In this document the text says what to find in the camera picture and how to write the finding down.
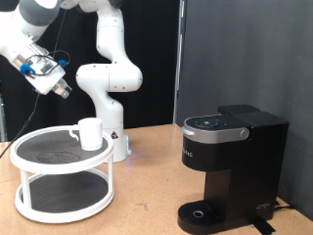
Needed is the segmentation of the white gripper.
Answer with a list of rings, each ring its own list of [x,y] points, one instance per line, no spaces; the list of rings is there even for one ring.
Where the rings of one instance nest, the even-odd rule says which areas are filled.
[[[65,74],[64,69],[51,58],[32,58],[25,64],[25,78],[43,95],[53,91],[66,99],[72,89],[63,80]]]

